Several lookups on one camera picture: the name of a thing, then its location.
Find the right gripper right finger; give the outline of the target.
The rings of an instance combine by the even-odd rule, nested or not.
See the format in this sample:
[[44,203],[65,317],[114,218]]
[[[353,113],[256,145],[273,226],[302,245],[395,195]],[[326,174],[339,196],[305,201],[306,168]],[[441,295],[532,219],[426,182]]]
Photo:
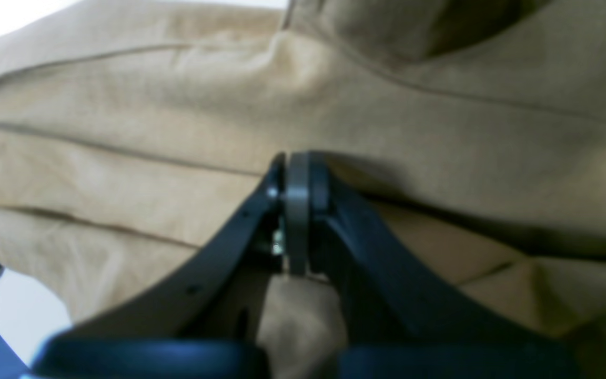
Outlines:
[[310,153],[311,269],[339,293],[338,378],[578,378],[566,348],[443,281]]

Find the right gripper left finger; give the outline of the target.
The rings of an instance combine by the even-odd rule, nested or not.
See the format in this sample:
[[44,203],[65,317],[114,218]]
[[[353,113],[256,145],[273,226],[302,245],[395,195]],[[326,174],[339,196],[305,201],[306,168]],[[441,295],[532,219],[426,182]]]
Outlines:
[[219,232],[135,299],[60,333],[36,355],[33,378],[270,378],[255,342],[272,274],[285,156]]

